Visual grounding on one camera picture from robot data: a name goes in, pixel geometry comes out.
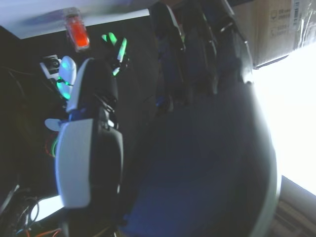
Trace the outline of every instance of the white computer mouse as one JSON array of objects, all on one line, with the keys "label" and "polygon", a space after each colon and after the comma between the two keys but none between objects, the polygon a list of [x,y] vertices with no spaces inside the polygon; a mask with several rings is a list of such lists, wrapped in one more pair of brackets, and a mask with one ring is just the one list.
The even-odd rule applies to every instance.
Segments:
[{"label": "white computer mouse", "polygon": [[57,87],[63,97],[70,99],[73,85],[77,76],[77,66],[74,60],[69,56],[64,56],[59,66],[59,78]]}]

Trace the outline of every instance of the cardboard box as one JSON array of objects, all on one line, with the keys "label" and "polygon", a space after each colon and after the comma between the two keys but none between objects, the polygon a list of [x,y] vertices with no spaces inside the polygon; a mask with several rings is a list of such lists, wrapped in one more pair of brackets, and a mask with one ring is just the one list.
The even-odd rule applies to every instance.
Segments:
[{"label": "cardboard box", "polygon": [[[233,8],[240,30],[249,42],[255,67],[286,56],[299,47],[304,30],[302,20],[308,16],[310,2],[255,0]],[[313,29],[309,30],[309,41],[314,41],[316,28]]]}]

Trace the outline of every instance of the orange wire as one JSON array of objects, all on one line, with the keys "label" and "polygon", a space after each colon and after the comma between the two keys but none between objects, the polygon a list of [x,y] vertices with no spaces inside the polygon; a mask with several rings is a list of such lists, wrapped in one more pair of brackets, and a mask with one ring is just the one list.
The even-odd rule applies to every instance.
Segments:
[{"label": "orange wire", "polygon": [[59,232],[60,232],[60,230],[56,231],[55,234],[52,237],[56,237]]},{"label": "orange wire", "polygon": [[60,229],[55,229],[55,230],[52,230],[52,231],[46,231],[46,232],[44,232],[44,233],[38,234],[38,235],[35,236],[35,237],[42,237],[42,236],[45,236],[45,235],[47,235],[47,234],[54,233],[54,232],[56,232],[56,231],[61,231],[61,230],[60,230]]}]

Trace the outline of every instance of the barcode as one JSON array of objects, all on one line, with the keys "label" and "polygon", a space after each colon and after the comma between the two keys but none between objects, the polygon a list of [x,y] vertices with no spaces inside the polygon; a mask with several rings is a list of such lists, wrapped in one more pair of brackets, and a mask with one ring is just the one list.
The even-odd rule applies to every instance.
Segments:
[{"label": "barcode", "polygon": [[300,2],[296,1],[294,4],[294,19],[293,19],[293,26],[297,26],[299,20],[299,9],[300,9]]}]

